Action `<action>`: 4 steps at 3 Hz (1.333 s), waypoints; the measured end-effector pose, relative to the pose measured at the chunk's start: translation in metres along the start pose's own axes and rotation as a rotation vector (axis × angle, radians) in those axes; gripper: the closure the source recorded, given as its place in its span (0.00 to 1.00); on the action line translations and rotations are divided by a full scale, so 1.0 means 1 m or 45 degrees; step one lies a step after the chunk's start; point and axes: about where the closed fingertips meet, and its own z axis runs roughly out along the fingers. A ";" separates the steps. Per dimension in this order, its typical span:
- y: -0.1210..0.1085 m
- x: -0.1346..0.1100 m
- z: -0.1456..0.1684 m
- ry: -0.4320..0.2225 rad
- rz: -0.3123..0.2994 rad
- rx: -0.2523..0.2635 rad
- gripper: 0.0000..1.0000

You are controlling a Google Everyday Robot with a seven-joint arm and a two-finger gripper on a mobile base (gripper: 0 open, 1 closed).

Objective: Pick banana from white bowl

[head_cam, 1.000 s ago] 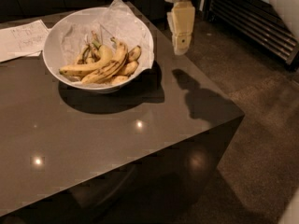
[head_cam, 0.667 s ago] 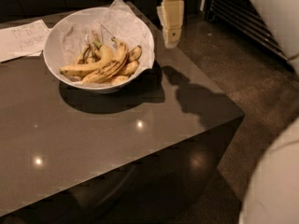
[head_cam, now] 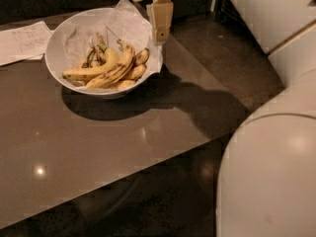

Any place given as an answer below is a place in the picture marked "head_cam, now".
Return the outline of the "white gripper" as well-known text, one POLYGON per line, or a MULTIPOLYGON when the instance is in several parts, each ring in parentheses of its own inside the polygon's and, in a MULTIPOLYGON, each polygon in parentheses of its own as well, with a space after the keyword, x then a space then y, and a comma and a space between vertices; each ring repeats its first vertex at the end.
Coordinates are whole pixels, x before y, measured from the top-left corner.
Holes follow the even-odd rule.
POLYGON ((152 38, 156 45, 162 45, 169 36, 174 4, 171 0, 153 0, 150 5, 146 6, 146 9, 152 26, 152 38))

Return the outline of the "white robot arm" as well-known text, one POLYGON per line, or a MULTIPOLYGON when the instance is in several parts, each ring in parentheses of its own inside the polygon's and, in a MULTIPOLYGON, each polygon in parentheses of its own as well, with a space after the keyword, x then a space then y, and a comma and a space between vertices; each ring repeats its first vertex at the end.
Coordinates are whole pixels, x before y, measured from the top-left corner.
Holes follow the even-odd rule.
POLYGON ((316 237, 315 0, 230 2, 284 89, 227 144, 216 237, 316 237))

